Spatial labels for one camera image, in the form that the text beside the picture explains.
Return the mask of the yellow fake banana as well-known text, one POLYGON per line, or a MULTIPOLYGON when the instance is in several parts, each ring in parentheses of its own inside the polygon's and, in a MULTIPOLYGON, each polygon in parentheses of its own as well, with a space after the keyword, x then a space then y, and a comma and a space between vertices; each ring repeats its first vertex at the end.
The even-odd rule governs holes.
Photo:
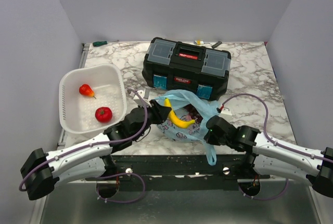
POLYGON ((190 125, 195 124, 195 120, 184 121, 184 120, 181 120, 180 118, 178 118, 177 115, 175 114, 175 112, 174 112, 174 110, 172 108, 171 102, 170 102, 170 100, 168 98, 165 98, 164 105, 166 107, 169 107, 171 109, 171 111, 170 111, 170 113, 168 115, 168 118, 178 128, 184 128, 184 129, 186 129, 190 125))

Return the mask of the light blue plastic bag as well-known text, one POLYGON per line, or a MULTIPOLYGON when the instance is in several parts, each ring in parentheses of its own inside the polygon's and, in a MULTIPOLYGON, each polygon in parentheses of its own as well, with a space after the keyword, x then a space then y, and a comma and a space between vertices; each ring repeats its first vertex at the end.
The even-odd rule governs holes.
POLYGON ((202 100, 187 90, 169 90, 155 100, 161 106, 168 101, 167 105, 172 109, 167 120, 159 124, 158 128, 176 141, 201 142, 208 164, 214 166, 217 162, 216 151, 213 145, 204 141, 204 136, 209 131, 206 128, 207 121, 219 114, 219 103, 216 100, 202 100))

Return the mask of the red fake fruit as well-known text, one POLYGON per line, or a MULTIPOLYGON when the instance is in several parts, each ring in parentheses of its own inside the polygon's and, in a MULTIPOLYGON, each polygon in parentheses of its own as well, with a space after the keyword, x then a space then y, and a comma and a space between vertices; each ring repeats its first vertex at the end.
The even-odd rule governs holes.
POLYGON ((100 107, 95 111, 95 118, 100 123, 108 123, 112 120, 113 113, 109 107, 100 107))

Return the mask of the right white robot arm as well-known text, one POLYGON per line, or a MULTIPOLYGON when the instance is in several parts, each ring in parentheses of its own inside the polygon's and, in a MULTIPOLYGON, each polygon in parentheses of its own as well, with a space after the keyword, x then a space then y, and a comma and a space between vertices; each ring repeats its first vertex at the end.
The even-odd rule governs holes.
POLYGON ((216 146, 245 152, 250 160, 239 165, 240 174, 272 175, 302 182, 326 197, 332 197, 332 149, 321 151, 268 136, 250 126, 235 127, 219 116, 210 118, 204 139, 216 146))

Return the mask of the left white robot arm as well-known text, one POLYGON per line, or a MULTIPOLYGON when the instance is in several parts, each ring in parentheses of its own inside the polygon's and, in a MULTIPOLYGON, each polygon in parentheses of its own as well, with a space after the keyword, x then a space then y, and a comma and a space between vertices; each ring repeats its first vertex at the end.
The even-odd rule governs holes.
POLYGON ((151 125, 165 122, 171 110, 163 103, 150 100, 150 106, 134 108, 124 120, 87 141, 57 151, 33 150, 20 169, 22 181, 19 191, 26 192, 31 201, 50 194, 66 171, 126 149, 151 125))

